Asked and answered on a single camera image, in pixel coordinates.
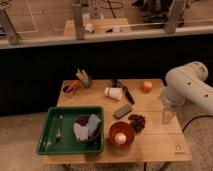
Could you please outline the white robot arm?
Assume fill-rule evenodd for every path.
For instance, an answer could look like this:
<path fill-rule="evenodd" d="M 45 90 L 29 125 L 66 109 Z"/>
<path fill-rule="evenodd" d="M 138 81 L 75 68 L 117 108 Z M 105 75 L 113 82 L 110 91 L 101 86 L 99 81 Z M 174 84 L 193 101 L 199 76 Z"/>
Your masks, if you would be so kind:
<path fill-rule="evenodd" d="M 169 70 L 165 76 L 166 87 L 160 99 L 164 106 L 162 123 L 169 124 L 186 99 L 213 115 L 213 87 L 205 83 L 207 67 L 198 61 Z"/>

